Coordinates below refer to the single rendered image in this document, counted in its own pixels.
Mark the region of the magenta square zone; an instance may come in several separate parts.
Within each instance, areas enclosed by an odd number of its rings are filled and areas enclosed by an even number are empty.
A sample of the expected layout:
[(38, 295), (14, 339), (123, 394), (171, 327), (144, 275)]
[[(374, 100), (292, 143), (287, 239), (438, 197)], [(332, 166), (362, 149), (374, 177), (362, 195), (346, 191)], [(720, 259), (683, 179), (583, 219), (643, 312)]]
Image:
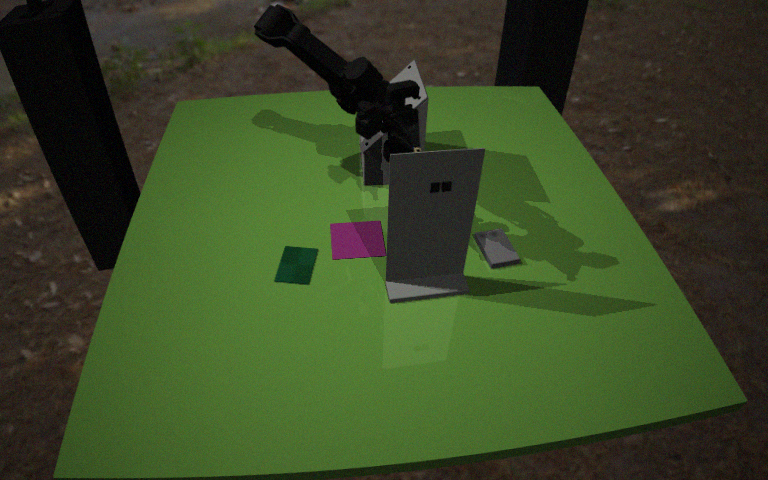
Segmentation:
[(381, 222), (332, 223), (332, 260), (386, 256)]

